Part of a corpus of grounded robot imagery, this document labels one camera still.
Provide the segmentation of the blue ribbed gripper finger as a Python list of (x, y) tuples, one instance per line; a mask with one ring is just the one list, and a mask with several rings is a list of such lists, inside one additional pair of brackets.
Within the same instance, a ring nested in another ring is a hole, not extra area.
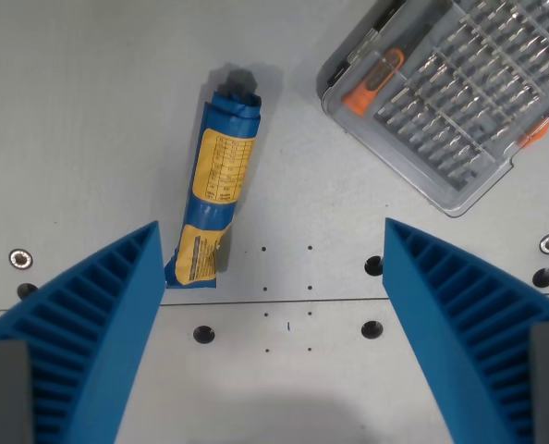
[(530, 332), (549, 297), (387, 218), (383, 285), (456, 443), (532, 443)]
[(0, 316), (0, 342), (28, 349), (36, 442), (115, 441), (164, 291), (151, 222)]

